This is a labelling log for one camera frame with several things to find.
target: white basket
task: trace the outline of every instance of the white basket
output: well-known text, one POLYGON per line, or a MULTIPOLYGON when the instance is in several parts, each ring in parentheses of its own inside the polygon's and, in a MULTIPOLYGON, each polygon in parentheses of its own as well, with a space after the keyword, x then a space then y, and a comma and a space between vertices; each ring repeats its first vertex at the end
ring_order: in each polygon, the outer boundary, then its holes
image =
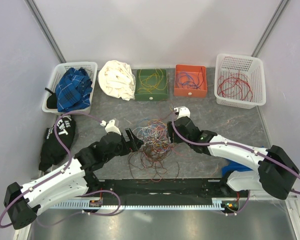
MULTIPOLYGON (((90 98, 89 98, 90 106, 86 107, 85 109, 77 110, 78 112, 84 112, 84 113, 89 114, 90 109, 91 109, 91 104, 92 104, 92 97, 94 95, 96 78, 97 78, 98 65, 95 62, 80 61, 80 62, 67 62, 67 63, 58 64, 53 70, 53 73, 52 73, 52 76, 50 78, 47 88, 50 89, 51 91, 55 92, 57 84, 60 82, 61 78, 66 73, 66 71, 70 68, 75 68, 77 70, 80 68, 84 68, 87 71, 88 75, 90 76, 90 79, 92 81, 92 84, 91 84, 92 92, 90 93, 90 98)), ((57 114, 57 115, 63 114, 63 112, 58 112, 57 109, 47 108, 47 99, 50 96, 51 96, 51 94, 47 91, 44 95, 44 100, 42 103, 42 110, 46 113, 53 113, 53 114, 57 114)))
MULTIPOLYGON (((241 93, 249 91, 248 85, 242 87, 241 93)), ((214 95, 216 102, 221 105, 227 105, 243 109, 252 109, 255 106, 262 106, 266 103, 266 83, 263 62, 256 57, 235 55, 235 54, 219 54, 216 58, 215 79, 214 79, 214 95), (224 77, 228 78, 233 74, 242 73, 247 75, 247 81, 252 91, 252 96, 241 100, 242 96, 237 94, 235 88, 234 93, 230 97, 218 95, 218 88, 224 77)))

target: wall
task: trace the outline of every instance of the wall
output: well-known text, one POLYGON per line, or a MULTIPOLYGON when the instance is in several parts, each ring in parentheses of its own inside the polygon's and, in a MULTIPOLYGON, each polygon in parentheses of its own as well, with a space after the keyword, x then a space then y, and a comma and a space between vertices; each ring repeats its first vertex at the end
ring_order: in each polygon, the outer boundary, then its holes
MULTIPOLYGON (((43 134, 54 119, 41 104, 57 64, 25 2, 0 0, 0 214, 7 186, 38 174, 43 134)), ((0 240, 13 233, 0 229, 0 240)))
POLYGON ((280 0, 35 0, 65 59, 213 67, 251 55, 280 0))
MULTIPOLYGON (((270 141, 283 147, 300 170, 300 0, 290 1, 259 57, 267 90, 260 109, 270 141)), ((295 188, 300 190, 300 181, 295 188)))

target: blue plaid shirt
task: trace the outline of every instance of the blue plaid shirt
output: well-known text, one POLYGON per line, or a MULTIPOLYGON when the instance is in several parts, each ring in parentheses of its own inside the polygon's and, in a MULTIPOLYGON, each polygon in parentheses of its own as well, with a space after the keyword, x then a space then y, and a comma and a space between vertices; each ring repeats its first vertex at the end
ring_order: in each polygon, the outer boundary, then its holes
POLYGON ((88 73, 71 67, 55 87, 57 109, 60 113, 85 109, 90 106, 91 80, 88 73))

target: orange box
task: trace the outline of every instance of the orange box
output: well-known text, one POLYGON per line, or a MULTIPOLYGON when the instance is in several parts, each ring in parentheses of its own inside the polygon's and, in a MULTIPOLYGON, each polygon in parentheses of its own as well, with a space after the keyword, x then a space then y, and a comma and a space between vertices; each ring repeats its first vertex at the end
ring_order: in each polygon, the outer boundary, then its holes
POLYGON ((207 95, 207 72, 205 66, 175 66, 175 96, 204 98, 207 95))

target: white cloth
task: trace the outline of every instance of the white cloth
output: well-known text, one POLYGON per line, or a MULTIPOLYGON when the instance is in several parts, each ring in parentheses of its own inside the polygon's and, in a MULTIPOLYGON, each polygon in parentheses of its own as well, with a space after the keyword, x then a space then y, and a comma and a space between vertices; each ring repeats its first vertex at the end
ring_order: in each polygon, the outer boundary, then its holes
POLYGON ((99 72, 98 82, 102 91, 111 97, 135 99, 136 77, 125 62, 108 61, 99 72))

